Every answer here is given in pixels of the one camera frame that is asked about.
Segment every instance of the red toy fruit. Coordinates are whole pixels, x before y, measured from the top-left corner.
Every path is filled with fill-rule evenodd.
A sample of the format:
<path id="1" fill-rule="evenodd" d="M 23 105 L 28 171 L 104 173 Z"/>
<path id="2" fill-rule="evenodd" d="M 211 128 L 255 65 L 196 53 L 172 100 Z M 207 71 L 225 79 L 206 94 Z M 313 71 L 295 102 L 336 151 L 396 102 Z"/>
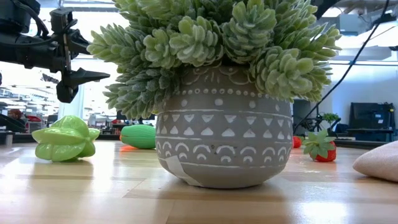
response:
<path id="1" fill-rule="evenodd" d="M 293 136 L 293 148 L 294 149 L 300 148 L 301 147 L 301 143 L 302 143 L 302 140 L 299 137 Z"/>
<path id="2" fill-rule="evenodd" d="M 308 134 L 308 140 L 303 142 L 305 146 L 304 154 L 310 154 L 314 161 L 331 162 L 336 159 L 336 144 L 333 138 L 328 137 L 327 130 L 323 130 L 315 135 Z"/>

